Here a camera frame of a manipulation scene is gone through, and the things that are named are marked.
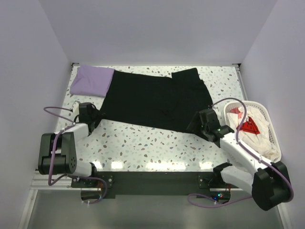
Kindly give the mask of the black t shirt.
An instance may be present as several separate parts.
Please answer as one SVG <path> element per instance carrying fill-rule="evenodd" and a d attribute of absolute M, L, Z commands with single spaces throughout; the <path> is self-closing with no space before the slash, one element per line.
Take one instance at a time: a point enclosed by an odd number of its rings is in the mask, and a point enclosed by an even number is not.
<path fill-rule="evenodd" d="M 101 113 L 112 121 L 188 133 L 195 113 L 212 103 L 196 68 L 171 77 L 115 71 Z"/>

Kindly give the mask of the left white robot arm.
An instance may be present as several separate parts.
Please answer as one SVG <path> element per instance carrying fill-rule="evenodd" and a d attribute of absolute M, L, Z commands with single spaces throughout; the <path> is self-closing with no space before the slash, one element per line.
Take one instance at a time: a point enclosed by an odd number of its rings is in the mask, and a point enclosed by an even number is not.
<path fill-rule="evenodd" d="M 72 108 L 47 106 L 45 112 L 65 120 L 66 125 L 53 133 L 41 136 L 38 171 L 48 176 L 48 185 L 53 186 L 61 178 L 71 176 L 88 187 L 98 184 L 96 167 L 90 162 L 79 162 L 77 143 L 89 137 L 98 127 L 104 115 L 93 103 L 76 101 Z"/>

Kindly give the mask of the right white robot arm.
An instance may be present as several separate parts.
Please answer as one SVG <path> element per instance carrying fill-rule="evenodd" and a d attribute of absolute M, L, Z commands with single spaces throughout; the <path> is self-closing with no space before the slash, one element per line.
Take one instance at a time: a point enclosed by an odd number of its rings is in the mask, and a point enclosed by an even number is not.
<path fill-rule="evenodd" d="M 246 169 L 242 171 L 228 162 L 214 167 L 212 181 L 215 186 L 234 185 L 249 193 L 265 211 L 293 199 L 286 165 L 281 161 L 272 162 L 237 139 L 232 128 L 220 125 L 213 109 L 196 112 L 187 129 L 229 153 Z"/>

